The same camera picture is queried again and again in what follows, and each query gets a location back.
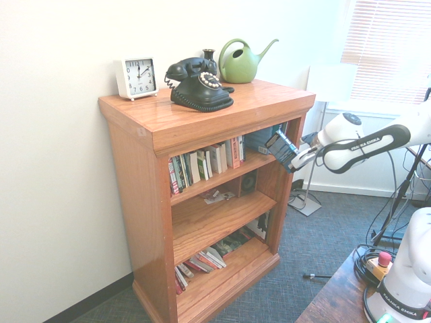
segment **black rotary telephone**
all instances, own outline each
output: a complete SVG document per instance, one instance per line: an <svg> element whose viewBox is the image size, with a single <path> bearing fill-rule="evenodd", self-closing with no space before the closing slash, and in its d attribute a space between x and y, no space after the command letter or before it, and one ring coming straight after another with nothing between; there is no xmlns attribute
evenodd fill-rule
<svg viewBox="0 0 431 323"><path fill-rule="evenodd" d="M172 89L170 99L176 104L201 112L213 112L234 103L229 96L234 89L223 87L216 74L215 62L193 57L171 65L164 81ZM181 83L174 87L167 79L174 79Z"/></svg>

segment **clock hand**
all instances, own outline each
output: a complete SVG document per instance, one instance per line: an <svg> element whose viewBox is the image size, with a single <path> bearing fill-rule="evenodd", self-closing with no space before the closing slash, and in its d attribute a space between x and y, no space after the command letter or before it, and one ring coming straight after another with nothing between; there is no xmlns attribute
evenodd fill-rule
<svg viewBox="0 0 431 323"><path fill-rule="evenodd" d="M139 75L139 77L141 77L142 76L142 74L144 74L146 71L148 71L150 69L150 67L147 67L147 69L144 71L144 72L142 72L141 73L141 75Z"/></svg>

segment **floor lamp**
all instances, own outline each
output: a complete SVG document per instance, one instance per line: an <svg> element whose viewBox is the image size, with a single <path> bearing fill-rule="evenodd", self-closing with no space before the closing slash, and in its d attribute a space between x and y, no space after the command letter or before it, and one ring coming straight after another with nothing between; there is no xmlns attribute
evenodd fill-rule
<svg viewBox="0 0 431 323"><path fill-rule="evenodd" d="M347 101L350 99L357 69L357 65L344 63L310 66L307 91L316 94L316 101L325 103L318 131L323 128L323 121L325 119L328 103ZM294 199L290 203L291 206L306 216L309 216L321 207L321 205L308 198L314 165L315 163L312 164L305 196L299 196L299 199Z"/></svg>

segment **bookshelf side panel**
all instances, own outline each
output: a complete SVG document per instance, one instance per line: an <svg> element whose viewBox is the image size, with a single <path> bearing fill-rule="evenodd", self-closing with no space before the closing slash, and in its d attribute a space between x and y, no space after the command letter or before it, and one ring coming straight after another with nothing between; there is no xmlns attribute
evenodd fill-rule
<svg viewBox="0 0 431 323"><path fill-rule="evenodd" d="M168 158L109 123L137 296L154 322L176 322Z"/></svg>
<svg viewBox="0 0 431 323"><path fill-rule="evenodd" d="M304 121L305 114L288 123L286 135L296 146L298 146L300 136L302 135ZM259 168L258 190L277 201L277 205L274 207L269 218L267 232L267 244L273 254L278 252L284 218L288 209L292 179L293 175L289 174L278 161Z"/></svg>

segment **speaker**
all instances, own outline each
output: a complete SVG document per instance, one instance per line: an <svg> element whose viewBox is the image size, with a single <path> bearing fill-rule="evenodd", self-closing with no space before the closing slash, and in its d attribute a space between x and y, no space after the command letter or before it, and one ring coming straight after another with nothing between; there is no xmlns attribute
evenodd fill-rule
<svg viewBox="0 0 431 323"><path fill-rule="evenodd" d="M241 196L256 190L257 170L253 170L247 174L242 175L241 178Z"/></svg>

